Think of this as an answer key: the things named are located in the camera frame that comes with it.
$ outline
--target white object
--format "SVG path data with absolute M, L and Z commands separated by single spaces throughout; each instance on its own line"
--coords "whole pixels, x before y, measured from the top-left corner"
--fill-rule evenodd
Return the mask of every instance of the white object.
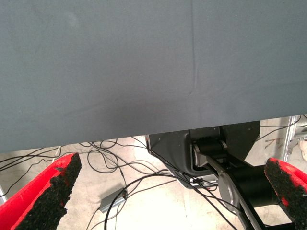
M 305 140 L 300 140 L 299 143 L 299 148 L 302 151 L 302 157 L 305 161 L 307 161 L 307 141 Z

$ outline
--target black textured surface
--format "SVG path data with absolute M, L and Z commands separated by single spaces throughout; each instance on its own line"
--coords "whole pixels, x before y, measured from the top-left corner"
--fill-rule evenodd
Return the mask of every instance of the black textured surface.
M 80 169 L 80 157 L 74 154 L 65 175 L 51 178 L 51 186 L 35 201 L 33 208 L 16 229 L 55 230 L 60 219 L 67 213 L 64 206 L 70 198 L 69 195 Z
M 290 175 L 280 169 L 278 162 L 267 161 L 265 174 L 278 198 L 286 199 L 289 205 L 286 207 L 295 228 L 298 230 L 307 229 L 307 197 L 302 186 L 295 187 L 290 179 Z

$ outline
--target gray fabric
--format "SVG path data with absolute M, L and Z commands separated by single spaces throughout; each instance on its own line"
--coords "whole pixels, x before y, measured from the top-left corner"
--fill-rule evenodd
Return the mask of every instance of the gray fabric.
M 307 112 L 307 2 L 7 1 L 0 152 Z

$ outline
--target concrete floor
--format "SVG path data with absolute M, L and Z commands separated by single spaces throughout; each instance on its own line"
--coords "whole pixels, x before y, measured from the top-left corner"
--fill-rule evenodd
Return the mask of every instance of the concrete floor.
M 261 121 L 262 125 L 286 125 L 287 118 L 277 118 L 271 120 Z M 307 124 L 307 120 L 302 118 L 298 125 Z M 272 131 L 275 128 L 262 127 L 260 136 Z M 255 143 L 246 161 L 253 165 L 264 164 L 270 156 L 280 156 L 281 149 L 279 145 L 271 144 L 267 148 L 265 146 L 268 142 L 265 140 L 284 137 L 285 129 L 275 132 Z M 144 142 L 144 137 L 137 137 Z M 139 145 L 137 141 L 132 138 L 121 138 L 118 140 L 123 145 Z M 69 151 L 88 152 L 90 148 L 85 148 L 79 144 L 67 145 L 62 147 L 62 153 Z M 147 150 L 135 147 L 121 147 L 115 146 L 111 149 L 114 153 L 121 156 L 126 161 L 145 160 L 153 164 L 159 169 L 165 166 L 156 158 L 149 155 Z M 30 150 L 12 152 L 7 154 L 0 154 L 0 160 L 16 156 L 24 155 Z M 54 156 L 56 151 L 48 153 Z M 71 199 L 66 204 L 68 213 L 61 219 L 58 230 L 74 230 L 86 229 L 90 217 L 94 211 L 99 207 L 100 201 L 103 197 L 123 187 L 124 182 L 120 175 L 119 170 L 111 174 L 101 174 L 93 171 L 86 160 L 87 154 L 81 154 L 82 169 L 79 177 L 73 188 Z M 15 182 L 32 163 L 38 162 L 40 159 L 33 158 L 23 164 L 19 164 L 8 170 L 0 172 L 0 185 L 4 191 Z M 105 169 L 102 157 L 98 153 L 90 155 L 90 161 L 97 169 Z M 290 163 L 296 167 L 307 172 L 307 163 L 302 159 L 300 149 L 296 146 L 290 158 Z M 34 165 L 30 172 L 16 184 L 7 197 L 12 196 L 31 179 L 33 179 L 39 172 L 49 165 L 49 162 L 41 162 L 39 165 Z M 149 172 L 143 166 L 136 166 L 138 169 Z M 143 176 L 143 174 L 135 171 L 134 169 L 126 166 L 123 167 L 123 173 L 127 183 Z M 170 181 L 169 178 L 154 177 L 144 180 L 139 189 L 144 189 L 156 184 Z M 215 200 L 212 201 L 223 214 L 238 228 L 242 229 L 240 221 L 237 217 L 227 212 Z M 257 208 L 257 212 L 262 218 L 263 222 L 269 225 L 287 223 L 288 217 L 281 211 L 278 206 L 271 206 L 270 208 Z M 116 212 L 115 208 L 111 212 L 111 216 Z M 104 214 L 100 211 L 96 213 L 92 220 L 90 228 L 104 220 Z M 108 222 L 108 229 L 114 229 L 115 219 Z M 232 229 L 218 213 L 203 199 L 199 194 L 193 190 L 184 188 L 179 182 L 172 182 L 145 192 L 138 193 L 132 198 L 128 199 L 122 212 L 117 218 L 117 230 L 135 229 L 141 230 L 156 229 L 177 229 L 177 230 L 198 230 L 198 229 Z M 103 229 L 103 224 L 98 225 L 94 229 Z

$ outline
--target wire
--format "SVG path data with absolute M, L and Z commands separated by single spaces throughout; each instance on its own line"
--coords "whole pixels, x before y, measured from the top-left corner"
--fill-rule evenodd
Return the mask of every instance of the wire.
M 94 143 L 92 143 L 91 145 L 92 145 L 94 148 L 96 148 L 95 151 L 99 151 L 99 147 L 98 147 L 98 146 L 96 146 Z M 116 158 L 119 158 L 119 159 L 120 159 L 121 161 L 123 161 L 126 165 L 130 166 L 131 168 L 133 168 L 134 170 L 138 171 L 139 173 L 147 174 L 147 175 L 150 175 L 150 174 L 151 174 L 151 173 L 147 173 L 147 172 L 142 172 L 141 170 L 139 170 L 139 169 L 133 167 L 133 166 L 132 166 L 132 163 L 126 162 L 124 159 L 122 159 L 120 156 L 116 155 L 115 153 L 111 152 L 110 150 L 101 149 L 101 151 L 106 151 L 107 153 L 109 153 L 109 154 L 115 156 Z M 141 163 L 138 163 L 138 162 L 134 162 L 133 164 L 140 164 L 140 165 L 142 165 L 142 166 L 148 168 L 148 169 L 151 170 L 152 172 L 154 172 L 154 173 L 156 172 L 156 171 L 154 171 L 153 169 L 151 169 L 150 167 L 148 167 L 148 166 L 145 165 L 145 164 L 141 164 Z
M 115 227 L 114 227 L 114 230 L 116 230 L 117 216 L 118 215 L 115 216 Z
M 138 142 L 140 142 L 142 145 L 144 145 L 141 141 L 139 141 L 139 140 L 137 140 L 135 137 L 132 137 L 133 139 L 135 139 L 136 141 L 138 141 Z M 138 148 L 144 148 L 144 147 L 142 147 L 142 146 L 136 146 L 136 145 L 121 145 L 121 144 L 119 144 L 119 143 L 117 143 L 118 145 L 120 145 L 120 146 L 123 146 L 123 147 L 128 147 L 128 146 L 133 146 L 133 147 L 138 147 Z M 214 199 L 216 199 L 226 210 L 228 210 L 229 212 L 231 212 L 232 214 L 235 214 L 235 213 L 233 213 L 232 211 L 230 211 L 228 208 L 227 208 L 227 206 L 225 206 L 221 201 L 223 201 L 223 202 L 225 202 L 225 203 L 228 203 L 229 205 L 231 205 L 231 206 L 233 206 L 234 208 L 236 208 L 236 209 L 238 209 L 236 206 L 234 206 L 234 205 L 232 205 L 231 203 L 229 203 L 229 202 L 226 202 L 226 201 L 224 201 L 224 200 L 222 200 L 222 199 L 219 199 L 219 198 L 217 198 L 213 193 L 211 193 L 211 195 L 212 196 L 207 196 L 207 197 L 209 197 L 209 198 L 214 198 Z
M 39 154 L 37 154 L 37 155 L 31 156 L 31 157 L 28 158 L 28 159 L 25 159 L 25 160 L 23 160 L 23 161 L 17 162 L 16 164 L 13 164 L 13 165 L 11 165 L 11 166 L 8 166 L 8 165 L 10 165 L 10 164 L 12 163 L 12 162 L 10 162 L 10 163 L 8 163 L 7 165 L 4 165 L 4 166 L 0 167 L 0 172 L 1 172 L 1 171 L 4 171 L 4 170 L 6 170 L 6 169 L 9 169 L 9 168 L 11 168 L 11 167 L 13 167 L 13 166 L 15 166 L 15 165 L 21 164 L 22 162 L 28 161 L 28 160 L 32 159 L 33 157 L 40 156 L 40 155 L 43 154 L 43 153 L 51 152 L 51 151 L 56 150 L 56 149 L 58 149 L 58 147 L 56 147 L 55 149 L 50 149 L 50 150 L 41 152 L 41 153 L 39 153 Z M 29 154 L 24 155 L 24 156 L 20 156 L 20 157 L 21 157 L 21 159 L 22 159 L 22 158 L 28 157 L 28 156 L 29 156 Z M 11 157 L 11 158 L 2 160 L 2 162 L 7 161 L 7 160 L 10 160 L 10 159 L 14 159 L 14 158 L 16 158 L 16 157 Z
M 164 182 L 164 183 L 162 183 L 162 184 L 158 184 L 158 185 L 155 185 L 155 186 L 152 186 L 152 187 L 149 187 L 149 188 L 145 188 L 145 189 L 136 191 L 135 193 L 129 195 L 128 198 L 132 197 L 133 195 L 135 195 L 135 194 L 137 194 L 137 193 L 140 193 L 140 192 L 143 192 L 143 191 L 147 191 L 147 190 L 149 190 L 149 189 L 156 188 L 156 187 L 159 187 L 159 186 L 162 186 L 162 185 L 165 185 L 165 184 L 169 184 L 169 183 L 172 183 L 172 182 L 174 182 L 174 181 L 177 181 L 177 180 L 172 180 L 172 181 Z
M 282 128 L 282 127 L 289 127 L 289 126 L 292 126 L 292 125 L 295 125 L 297 122 L 299 122 L 300 121 L 300 119 L 302 118 L 302 115 L 300 115 L 299 116 L 299 118 L 298 118 L 298 120 L 297 121 L 295 121 L 295 122 L 293 122 L 292 124 L 289 124 L 289 125 L 287 125 L 287 126 L 260 126 L 260 127 L 275 127 L 275 128 Z
M 97 212 L 98 210 L 99 210 L 99 208 L 96 209 L 96 211 L 92 214 L 92 217 L 91 217 L 90 221 L 89 221 L 88 224 L 87 224 L 86 230 L 88 230 L 88 227 L 90 226 L 90 224 L 91 224 L 91 222 L 92 222 L 92 219 L 94 218 L 94 215 L 96 214 L 96 212 Z
M 30 169 L 32 168 L 33 165 L 37 165 L 37 164 L 39 164 L 39 163 L 42 162 L 42 161 L 48 162 L 48 161 L 50 161 L 50 160 L 41 159 L 39 162 L 31 164 L 30 167 L 28 168 L 28 170 L 27 170 L 17 181 L 15 181 L 15 182 L 8 188 L 8 190 L 6 191 L 6 193 L 4 193 L 3 195 L 0 195 L 0 197 L 6 196 L 6 195 L 9 193 L 10 189 L 11 189 L 15 184 L 17 184 L 17 183 L 18 183 L 18 182 L 19 182 L 19 181 L 30 171 Z
M 23 158 L 23 157 L 29 156 L 29 155 L 31 155 L 31 154 L 33 154 L 33 153 L 35 153 L 35 152 L 37 152 L 37 151 L 43 150 L 43 149 L 44 149 L 44 148 L 36 149 L 35 151 L 30 152 L 30 153 L 28 153 L 28 154 L 26 154 L 26 155 L 24 155 L 24 156 L 18 156 L 18 158 Z M 8 159 L 1 160 L 0 163 L 5 162 L 5 161 L 8 161 L 8 160 L 10 160 L 10 159 L 12 159 L 12 158 L 8 158 Z
M 111 140 L 105 140 L 106 142 L 111 142 L 111 143 L 115 143 Z M 138 146 L 138 145 L 122 145 L 117 143 L 118 145 L 122 146 L 122 147 L 138 147 L 138 148 L 142 148 L 142 149 L 147 149 L 148 151 L 150 151 L 156 158 L 158 158 L 159 160 L 161 160 L 164 164 L 170 166 L 173 169 L 176 169 L 176 167 L 171 164 L 170 162 L 168 162 L 165 158 L 163 158 L 161 155 L 157 154 L 155 151 L 147 148 L 147 147 L 143 147 L 143 146 Z
M 101 147 L 101 148 L 103 148 L 103 149 L 105 149 L 105 150 L 110 149 L 110 148 L 113 148 L 113 147 L 117 144 L 117 140 L 118 140 L 118 139 L 116 138 L 115 143 L 114 143 L 113 145 L 111 145 L 110 147 L 101 147 L 102 143 L 104 142 L 104 140 L 102 140 L 102 141 L 100 142 L 100 144 L 99 144 L 99 147 Z
M 264 135 L 264 136 L 262 136 L 262 137 L 258 138 L 257 140 L 255 140 L 255 142 L 257 142 L 257 141 L 259 141 L 259 140 L 261 140 L 261 139 L 265 138 L 266 136 L 268 136 L 269 134 L 271 134 L 271 133 L 273 133 L 273 132 L 276 132 L 276 131 L 281 130 L 281 129 L 284 129 L 284 128 L 285 128 L 285 127 L 282 127 L 282 128 L 277 128 L 277 129 L 275 129 L 275 130 L 273 130 L 273 131 L 271 131 L 271 132 L 267 133 L 266 135 Z
M 180 178 L 180 177 L 175 177 L 175 176 L 171 176 L 171 175 L 164 175 L 164 174 L 153 174 L 153 175 L 147 175 L 147 176 L 144 176 L 144 177 L 141 177 L 141 178 L 139 178 L 139 179 L 136 179 L 136 180 L 134 180 L 133 182 L 131 182 L 131 183 L 129 183 L 125 188 L 123 188 L 123 190 L 124 189 L 127 189 L 129 186 L 131 186 L 132 184 L 134 184 L 134 183 L 136 183 L 136 182 L 138 182 L 138 181 L 141 181 L 141 180 L 143 180 L 143 179 L 146 179 L 146 178 L 149 178 L 149 177 L 154 177 L 154 176 L 164 176 L 164 177 L 171 177 L 171 178 L 176 178 L 176 179 L 179 179 L 179 180 L 183 180 L 182 178 Z M 197 188 L 195 188 L 194 186 L 193 186 L 193 189 L 197 192 L 197 193 L 199 193 L 202 197 L 204 197 L 204 199 L 206 199 L 207 200 L 207 202 L 221 215 L 221 217 L 233 228 L 233 229 L 237 229 L 222 213 L 221 213 L 221 211 L 206 197 L 206 195 L 204 195 L 203 193 L 201 193 Z M 110 207 L 109 207 L 109 209 L 108 209 L 108 211 L 107 211 L 107 213 L 106 213 L 106 217 L 105 217 L 105 230 L 107 230 L 107 221 L 108 221 L 108 216 L 109 216 L 109 214 L 110 214 L 110 211 L 111 211 L 111 208 L 112 208 L 112 206 L 113 206 L 113 204 L 114 204 L 114 202 L 115 202 L 115 200 L 120 196 L 120 194 L 122 193 L 122 191 L 121 192 L 119 192 L 118 194 L 117 194 L 117 196 L 114 198 L 114 200 L 111 202 L 111 204 L 110 204 Z

